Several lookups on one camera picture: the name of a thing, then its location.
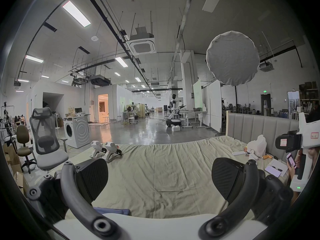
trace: mesh office chair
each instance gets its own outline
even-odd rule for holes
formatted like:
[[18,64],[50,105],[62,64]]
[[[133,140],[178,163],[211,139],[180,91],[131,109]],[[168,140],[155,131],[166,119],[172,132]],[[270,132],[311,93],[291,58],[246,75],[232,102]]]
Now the mesh office chair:
[[37,153],[38,167],[47,171],[68,160],[65,141],[64,150],[59,149],[60,144],[55,133],[55,117],[49,107],[35,108],[30,117],[30,126],[34,135],[34,144]]

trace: person's hand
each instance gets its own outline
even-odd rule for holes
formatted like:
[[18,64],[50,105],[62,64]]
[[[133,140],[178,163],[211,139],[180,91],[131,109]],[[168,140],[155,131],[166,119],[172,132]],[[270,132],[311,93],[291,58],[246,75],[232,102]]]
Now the person's hand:
[[296,174],[296,169],[294,169],[293,165],[290,165],[287,161],[287,166],[288,166],[288,170],[289,170],[289,174],[290,174],[290,178],[291,180],[293,179],[294,175]]

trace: gray headboard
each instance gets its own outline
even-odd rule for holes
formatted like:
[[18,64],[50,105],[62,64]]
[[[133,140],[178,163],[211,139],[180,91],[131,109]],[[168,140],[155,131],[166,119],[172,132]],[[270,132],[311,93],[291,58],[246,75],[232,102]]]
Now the gray headboard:
[[[263,134],[266,138],[266,152],[286,161],[285,150],[277,149],[276,138],[288,131],[299,130],[299,121],[293,119],[252,115],[252,114],[227,114],[226,135],[244,143],[254,141]],[[295,157],[297,151],[291,152]]]

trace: shiny floor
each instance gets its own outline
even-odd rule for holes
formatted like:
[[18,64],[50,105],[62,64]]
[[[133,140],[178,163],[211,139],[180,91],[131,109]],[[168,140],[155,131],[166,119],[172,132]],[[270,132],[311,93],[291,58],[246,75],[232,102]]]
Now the shiny floor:
[[[190,124],[193,128],[181,128],[181,131],[172,132],[172,129],[168,128],[166,123],[162,121],[164,118],[159,113],[151,115],[150,118],[138,119],[137,124],[128,125],[121,122],[112,122],[102,126],[89,125],[90,139],[92,141],[100,141],[101,143],[114,142],[116,144],[151,145],[192,142],[215,137],[217,134],[217,131],[211,128],[196,128],[199,124]],[[56,129],[56,136],[58,138],[65,137],[63,127]],[[60,148],[63,149],[63,142],[60,142]],[[78,149],[67,146],[67,153],[69,158],[72,158],[90,147],[91,144]],[[31,174],[28,174],[26,170],[24,173],[29,185],[33,185],[37,178],[45,174],[46,172],[40,170],[37,166],[31,170]]]

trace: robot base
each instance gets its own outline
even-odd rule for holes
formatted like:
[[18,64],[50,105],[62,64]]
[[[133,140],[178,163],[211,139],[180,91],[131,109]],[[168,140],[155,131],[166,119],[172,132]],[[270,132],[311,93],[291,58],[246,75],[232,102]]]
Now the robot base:
[[180,119],[168,119],[166,121],[166,124],[168,127],[171,127],[171,125],[174,125],[174,126],[181,126],[181,120]]

